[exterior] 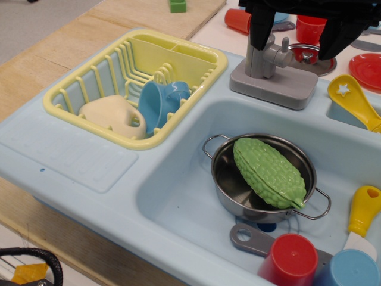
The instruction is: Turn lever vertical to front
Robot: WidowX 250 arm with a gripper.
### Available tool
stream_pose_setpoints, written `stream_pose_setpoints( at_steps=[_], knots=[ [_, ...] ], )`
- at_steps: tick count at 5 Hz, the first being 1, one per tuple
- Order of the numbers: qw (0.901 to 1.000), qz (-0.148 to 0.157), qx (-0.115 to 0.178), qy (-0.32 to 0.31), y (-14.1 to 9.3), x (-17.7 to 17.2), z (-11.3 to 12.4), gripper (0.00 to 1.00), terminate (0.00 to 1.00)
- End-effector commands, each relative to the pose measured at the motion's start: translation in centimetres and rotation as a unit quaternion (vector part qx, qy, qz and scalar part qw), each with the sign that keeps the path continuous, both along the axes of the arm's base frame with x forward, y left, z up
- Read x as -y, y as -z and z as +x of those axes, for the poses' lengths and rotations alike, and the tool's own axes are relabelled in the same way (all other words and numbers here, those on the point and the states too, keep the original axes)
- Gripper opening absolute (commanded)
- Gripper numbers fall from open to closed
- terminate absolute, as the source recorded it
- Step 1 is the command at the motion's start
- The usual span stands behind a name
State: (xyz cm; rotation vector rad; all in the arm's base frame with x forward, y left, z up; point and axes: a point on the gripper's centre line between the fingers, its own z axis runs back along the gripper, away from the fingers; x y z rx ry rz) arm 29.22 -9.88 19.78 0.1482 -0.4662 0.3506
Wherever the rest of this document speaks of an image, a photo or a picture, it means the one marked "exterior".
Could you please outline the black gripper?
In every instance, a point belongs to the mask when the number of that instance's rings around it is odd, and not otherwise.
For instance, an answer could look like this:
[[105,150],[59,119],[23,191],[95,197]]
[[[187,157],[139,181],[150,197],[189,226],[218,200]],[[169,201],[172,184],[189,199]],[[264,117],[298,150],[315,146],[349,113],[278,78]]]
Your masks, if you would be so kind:
[[239,1],[238,5],[252,12],[250,42],[258,51],[266,46],[275,12],[328,19],[320,36],[320,60],[335,58],[364,30],[380,24],[380,1]]

